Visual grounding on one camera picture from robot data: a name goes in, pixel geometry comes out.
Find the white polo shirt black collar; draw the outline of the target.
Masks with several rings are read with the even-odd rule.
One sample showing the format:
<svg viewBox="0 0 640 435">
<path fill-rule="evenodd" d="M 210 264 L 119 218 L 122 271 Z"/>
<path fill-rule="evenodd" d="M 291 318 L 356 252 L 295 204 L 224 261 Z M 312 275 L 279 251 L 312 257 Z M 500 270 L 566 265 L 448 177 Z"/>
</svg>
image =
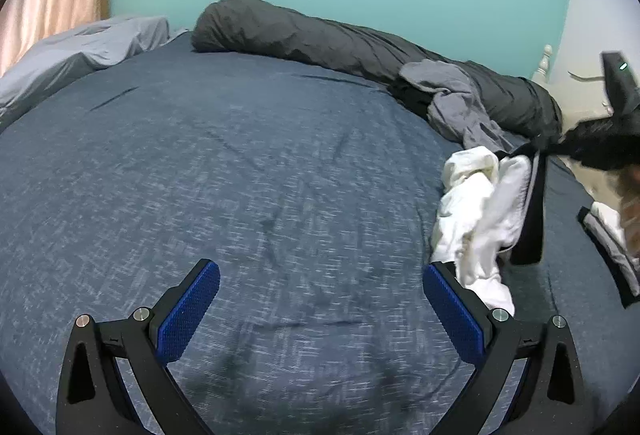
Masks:
<svg viewBox="0 0 640 435">
<path fill-rule="evenodd" d="M 525 238 L 525 218 L 533 210 L 544 167 L 541 155 L 500 159 L 484 146 L 452 154 L 442 168 L 444 194 L 431 236 L 431 261 L 448 264 L 461 287 L 487 308 L 515 314 L 498 259 Z"/>
</svg>

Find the light grey blanket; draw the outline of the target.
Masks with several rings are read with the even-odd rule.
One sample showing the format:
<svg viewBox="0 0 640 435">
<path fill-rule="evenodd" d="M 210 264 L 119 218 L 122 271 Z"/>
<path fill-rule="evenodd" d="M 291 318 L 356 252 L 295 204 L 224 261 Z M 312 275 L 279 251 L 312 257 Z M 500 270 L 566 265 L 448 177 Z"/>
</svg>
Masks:
<svg viewBox="0 0 640 435">
<path fill-rule="evenodd" d="M 164 16 L 117 16 L 82 25 L 32 46 L 1 77 L 1 127 L 70 83 L 155 50 L 188 30 Z"/>
</svg>

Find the blue patterned bed sheet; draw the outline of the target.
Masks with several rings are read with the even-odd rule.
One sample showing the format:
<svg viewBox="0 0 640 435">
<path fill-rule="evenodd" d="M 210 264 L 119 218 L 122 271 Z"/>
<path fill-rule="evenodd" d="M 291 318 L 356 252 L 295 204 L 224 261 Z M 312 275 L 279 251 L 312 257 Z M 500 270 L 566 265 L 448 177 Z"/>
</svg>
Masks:
<svg viewBox="0 0 640 435">
<path fill-rule="evenodd" d="M 169 369 L 213 432 L 430 433 L 473 371 L 422 287 L 460 150 L 382 84 L 187 36 L 70 83 L 1 134 L 6 384 L 53 433 L 76 318 L 210 259 Z"/>
</svg>

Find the black garment under grey shirt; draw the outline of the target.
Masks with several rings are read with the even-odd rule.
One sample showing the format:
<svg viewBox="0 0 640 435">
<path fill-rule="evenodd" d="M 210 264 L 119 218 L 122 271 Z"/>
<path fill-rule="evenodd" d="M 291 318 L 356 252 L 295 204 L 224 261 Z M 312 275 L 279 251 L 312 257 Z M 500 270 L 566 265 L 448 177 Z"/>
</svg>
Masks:
<svg viewBox="0 0 640 435">
<path fill-rule="evenodd" d="M 401 104 L 422 119 L 427 118 L 428 107 L 433 99 L 432 94 L 424 92 L 420 88 L 415 88 L 402 79 L 396 79 L 390 84 L 388 90 L 398 104 Z"/>
</svg>

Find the cream tufted headboard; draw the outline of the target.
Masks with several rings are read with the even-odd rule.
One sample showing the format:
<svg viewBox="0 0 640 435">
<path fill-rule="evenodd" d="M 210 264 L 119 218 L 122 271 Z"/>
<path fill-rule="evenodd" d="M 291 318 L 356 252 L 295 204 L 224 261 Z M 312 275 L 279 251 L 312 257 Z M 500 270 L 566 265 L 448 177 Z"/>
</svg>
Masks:
<svg viewBox="0 0 640 435">
<path fill-rule="evenodd" d="M 552 45 L 546 44 L 530 80 L 542 86 L 558 103 L 563 131 L 573 129 L 582 121 L 612 117 L 613 108 L 605 94 L 603 74 L 585 77 L 567 70 L 564 80 L 555 79 L 551 74 L 553 55 Z M 586 168 L 567 156 L 560 159 L 594 201 L 602 202 L 613 209 L 620 206 L 620 194 L 617 192 L 616 178 L 612 173 Z"/>
</svg>

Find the grey crumpled shirt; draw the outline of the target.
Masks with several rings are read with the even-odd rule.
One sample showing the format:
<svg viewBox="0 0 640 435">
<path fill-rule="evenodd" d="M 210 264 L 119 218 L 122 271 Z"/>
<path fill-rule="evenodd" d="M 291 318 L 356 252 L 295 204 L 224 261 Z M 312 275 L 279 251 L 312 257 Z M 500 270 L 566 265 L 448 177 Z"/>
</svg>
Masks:
<svg viewBox="0 0 640 435">
<path fill-rule="evenodd" d="M 511 150 L 500 126 L 488 116 L 477 87 L 459 67 L 423 59 L 403 65 L 399 79 L 428 99 L 426 120 L 447 140 L 466 149 Z"/>
</svg>

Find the folded white clothes stack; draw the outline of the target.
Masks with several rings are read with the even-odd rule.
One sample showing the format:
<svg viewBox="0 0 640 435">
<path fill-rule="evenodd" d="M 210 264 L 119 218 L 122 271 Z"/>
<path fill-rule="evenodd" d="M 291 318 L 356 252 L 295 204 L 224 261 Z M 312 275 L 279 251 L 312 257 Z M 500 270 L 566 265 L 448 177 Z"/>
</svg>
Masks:
<svg viewBox="0 0 640 435">
<path fill-rule="evenodd" d="M 623 279 L 624 288 L 633 299 L 639 297 L 639 258 L 626 244 L 620 225 L 620 213 L 602 202 L 594 201 L 582 222 L 602 247 L 608 262 Z"/>
</svg>

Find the dark grey rolled duvet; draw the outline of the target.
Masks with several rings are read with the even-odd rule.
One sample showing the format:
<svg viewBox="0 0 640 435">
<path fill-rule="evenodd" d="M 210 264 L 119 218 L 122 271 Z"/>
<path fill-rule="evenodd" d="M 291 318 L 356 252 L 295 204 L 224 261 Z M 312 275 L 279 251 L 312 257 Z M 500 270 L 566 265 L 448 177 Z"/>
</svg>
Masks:
<svg viewBox="0 0 640 435">
<path fill-rule="evenodd" d="M 400 68 L 428 59 L 465 72 L 488 117 L 500 128 L 527 138 L 562 130 L 561 109 L 539 84 L 503 76 L 478 64 L 427 51 L 400 36 L 311 17 L 262 0 L 220 0 L 201 13 L 191 34 L 200 53 L 239 52 L 341 71 L 378 83 L 396 83 Z"/>
</svg>

